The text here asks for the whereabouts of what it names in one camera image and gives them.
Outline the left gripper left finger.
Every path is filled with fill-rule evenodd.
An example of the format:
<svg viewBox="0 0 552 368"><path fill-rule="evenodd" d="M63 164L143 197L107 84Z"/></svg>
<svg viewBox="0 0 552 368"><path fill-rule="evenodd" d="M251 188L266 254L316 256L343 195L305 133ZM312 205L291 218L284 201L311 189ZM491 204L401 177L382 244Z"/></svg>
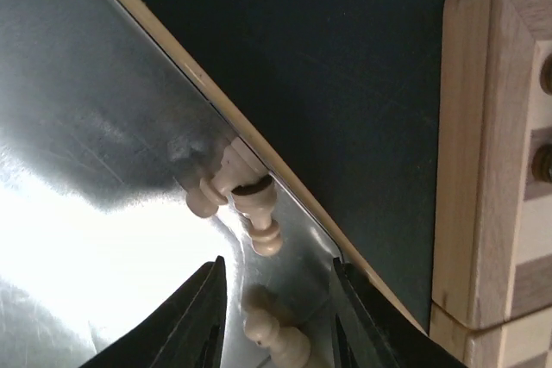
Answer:
<svg viewBox="0 0 552 368"><path fill-rule="evenodd" d="M224 258L204 263L146 320L83 364L105 367L219 367L227 311Z"/></svg>

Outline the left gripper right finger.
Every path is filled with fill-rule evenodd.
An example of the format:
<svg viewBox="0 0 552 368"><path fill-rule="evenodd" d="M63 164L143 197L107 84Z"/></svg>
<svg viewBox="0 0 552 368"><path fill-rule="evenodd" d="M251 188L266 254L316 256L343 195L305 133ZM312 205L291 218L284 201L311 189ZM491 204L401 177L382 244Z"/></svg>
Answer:
<svg viewBox="0 0 552 368"><path fill-rule="evenodd" d="M336 367L464 368L413 326L353 265L333 259L329 277Z"/></svg>

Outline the white pawn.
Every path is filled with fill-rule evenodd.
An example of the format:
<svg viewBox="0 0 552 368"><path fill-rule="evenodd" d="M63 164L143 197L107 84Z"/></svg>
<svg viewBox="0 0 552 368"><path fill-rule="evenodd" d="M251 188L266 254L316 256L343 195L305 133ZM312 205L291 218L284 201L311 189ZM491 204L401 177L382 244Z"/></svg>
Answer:
<svg viewBox="0 0 552 368"><path fill-rule="evenodd" d="M263 303L247 301L243 332L258 347L266 349L276 367L306 367L311 358L311 341L297 327L282 324Z"/></svg>

